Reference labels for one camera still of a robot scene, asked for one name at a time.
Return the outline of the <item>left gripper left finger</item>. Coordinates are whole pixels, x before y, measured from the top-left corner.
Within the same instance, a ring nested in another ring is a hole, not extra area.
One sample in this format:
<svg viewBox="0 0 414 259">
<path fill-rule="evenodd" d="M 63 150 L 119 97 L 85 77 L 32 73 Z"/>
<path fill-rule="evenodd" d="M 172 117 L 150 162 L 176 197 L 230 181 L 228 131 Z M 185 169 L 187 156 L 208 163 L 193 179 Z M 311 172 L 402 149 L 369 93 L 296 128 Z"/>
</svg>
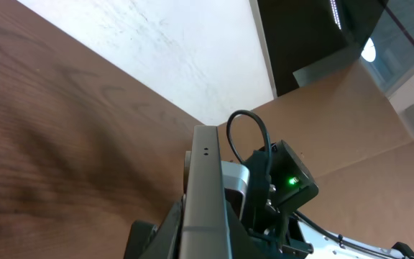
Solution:
<svg viewBox="0 0 414 259">
<path fill-rule="evenodd" d="M 176 201 L 163 223 L 145 245 L 139 259 L 177 259 L 183 226 L 183 200 Z"/>
</svg>

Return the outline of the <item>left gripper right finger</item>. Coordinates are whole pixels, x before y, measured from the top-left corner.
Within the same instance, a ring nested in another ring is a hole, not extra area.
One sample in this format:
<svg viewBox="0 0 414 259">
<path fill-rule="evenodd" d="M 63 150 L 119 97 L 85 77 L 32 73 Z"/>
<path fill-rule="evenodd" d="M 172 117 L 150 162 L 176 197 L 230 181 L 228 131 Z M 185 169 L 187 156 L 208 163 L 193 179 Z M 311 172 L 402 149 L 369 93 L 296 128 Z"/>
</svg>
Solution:
<svg viewBox="0 0 414 259">
<path fill-rule="evenodd" d="M 261 254 L 257 246 L 249 238 L 229 202 L 226 202 L 226 213 L 229 225 L 232 258 L 263 259 L 263 254 Z"/>
</svg>

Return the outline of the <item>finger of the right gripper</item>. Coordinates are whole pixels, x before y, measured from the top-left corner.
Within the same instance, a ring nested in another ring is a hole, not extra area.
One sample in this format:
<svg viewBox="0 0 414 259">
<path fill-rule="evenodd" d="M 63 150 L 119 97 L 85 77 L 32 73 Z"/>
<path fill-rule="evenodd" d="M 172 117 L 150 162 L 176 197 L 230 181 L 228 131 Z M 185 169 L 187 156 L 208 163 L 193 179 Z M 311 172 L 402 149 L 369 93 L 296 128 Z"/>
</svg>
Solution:
<svg viewBox="0 0 414 259">
<path fill-rule="evenodd" d="M 124 259 L 138 259 L 157 231 L 157 225 L 137 220 L 132 223 L 124 251 Z"/>
</svg>

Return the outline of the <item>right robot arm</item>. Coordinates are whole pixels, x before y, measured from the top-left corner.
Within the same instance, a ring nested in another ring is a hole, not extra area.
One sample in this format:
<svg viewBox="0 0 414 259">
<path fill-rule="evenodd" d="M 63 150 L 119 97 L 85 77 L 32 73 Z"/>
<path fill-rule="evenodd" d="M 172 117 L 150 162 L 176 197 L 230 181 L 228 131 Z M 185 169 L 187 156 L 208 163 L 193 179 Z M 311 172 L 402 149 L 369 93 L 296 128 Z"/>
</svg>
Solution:
<svg viewBox="0 0 414 259">
<path fill-rule="evenodd" d="M 318 194 L 309 170 L 283 141 L 238 163 L 215 139 L 195 138 L 185 155 L 184 194 L 161 225 L 135 221 L 126 258 L 414 258 L 328 232 L 300 213 Z"/>
</svg>

